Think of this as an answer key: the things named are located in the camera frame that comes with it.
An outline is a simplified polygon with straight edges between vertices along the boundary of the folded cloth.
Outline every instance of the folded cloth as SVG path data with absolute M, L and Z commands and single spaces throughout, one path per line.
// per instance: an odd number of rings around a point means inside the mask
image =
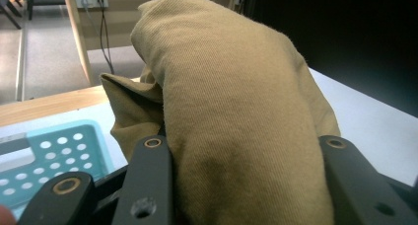
M 125 156 L 164 121 L 191 224 L 332 224 L 317 138 L 339 130 L 290 40 L 208 0 L 139 11 L 142 81 L 102 76 Z

